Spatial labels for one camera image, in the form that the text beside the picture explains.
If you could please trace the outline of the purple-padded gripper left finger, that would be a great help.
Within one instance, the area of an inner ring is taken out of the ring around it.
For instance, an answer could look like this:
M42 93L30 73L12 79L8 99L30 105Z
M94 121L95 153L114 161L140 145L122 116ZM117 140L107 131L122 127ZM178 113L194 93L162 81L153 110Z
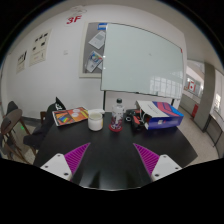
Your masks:
M78 169L89 146L90 144L86 143L73 149L65 155L57 153L44 165L42 165L41 169L70 181Z

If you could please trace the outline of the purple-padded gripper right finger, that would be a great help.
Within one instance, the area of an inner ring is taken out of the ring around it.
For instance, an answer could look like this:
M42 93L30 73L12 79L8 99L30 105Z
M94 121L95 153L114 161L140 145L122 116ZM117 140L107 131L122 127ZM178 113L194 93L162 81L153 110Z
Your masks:
M157 181L181 170L181 167L168 155L158 155L151 150L134 143L142 163L153 181Z

